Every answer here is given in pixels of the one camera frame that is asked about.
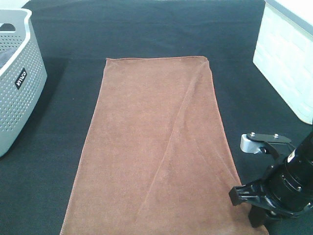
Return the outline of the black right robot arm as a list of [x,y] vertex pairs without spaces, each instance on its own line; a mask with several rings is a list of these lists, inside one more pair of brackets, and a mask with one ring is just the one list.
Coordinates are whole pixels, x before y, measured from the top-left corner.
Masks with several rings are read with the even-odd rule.
[[228,193],[234,206],[251,204],[248,214],[254,228],[273,221],[294,219],[313,209],[313,135],[293,147],[287,155],[276,146],[291,147],[287,137],[250,132],[241,136],[240,148],[245,153],[270,154],[269,165],[262,178],[235,186]]

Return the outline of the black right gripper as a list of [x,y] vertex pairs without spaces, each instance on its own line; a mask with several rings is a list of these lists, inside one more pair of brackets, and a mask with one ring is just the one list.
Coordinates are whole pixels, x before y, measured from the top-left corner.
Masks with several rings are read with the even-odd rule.
[[229,192],[232,205],[251,204],[248,214],[253,228],[265,219],[297,218],[313,209],[313,191],[292,178],[261,178]]

